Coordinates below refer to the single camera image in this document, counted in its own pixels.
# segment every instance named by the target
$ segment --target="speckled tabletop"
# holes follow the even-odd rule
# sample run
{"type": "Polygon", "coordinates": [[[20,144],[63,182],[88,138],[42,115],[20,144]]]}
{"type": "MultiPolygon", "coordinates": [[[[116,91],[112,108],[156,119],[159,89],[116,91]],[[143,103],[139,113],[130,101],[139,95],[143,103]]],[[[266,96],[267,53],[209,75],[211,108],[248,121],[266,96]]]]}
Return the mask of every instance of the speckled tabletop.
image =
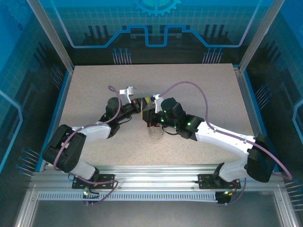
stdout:
{"type": "MultiPolygon", "coordinates": [[[[252,135],[231,64],[76,66],[61,124],[83,126],[98,121],[105,113],[108,99],[115,96],[108,85],[116,89],[134,86],[148,96],[161,93],[182,80],[193,81],[205,91],[211,123],[252,135]]],[[[133,97],[142,97],[142,94],[137,92],[133,97]]],[[[179,85],[164,98],[167,97],[180,102],[186,113],[204,118],[204,100],[194,86],[179,85]]],[[[165,134],[160,140],[154,140],[140,117],[140,114],[134,115],[129,123],[121,125],[114,137],[85,146],[81,158],[95,166],[217,164],[239,159],[215,145],[180,136],[165,134]]]]}

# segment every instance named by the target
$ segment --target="glass panel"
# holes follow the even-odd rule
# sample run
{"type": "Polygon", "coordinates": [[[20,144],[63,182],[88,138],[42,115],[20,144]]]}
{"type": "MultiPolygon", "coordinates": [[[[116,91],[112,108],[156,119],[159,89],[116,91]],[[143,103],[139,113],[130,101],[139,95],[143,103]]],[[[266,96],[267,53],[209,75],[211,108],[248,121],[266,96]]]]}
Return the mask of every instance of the glass panel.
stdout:
{"type": "Polygon", "coordinates": [[[300,180],[303,180],[302,12],[302,1],[284,2],[247,68],[265,130],[278,157],[300,180]]]}
{"type": "Polygon", "coordinates": [[[41,1],[75,65],[237,64],[271,2],[41,1]]]}
{"type": "Polygon", "coordinates": [[[14,226],[66,68],[25,0],[0,1],[0,31],[0,212],[5,213],[0,226],[4,227],[14,226]]]}

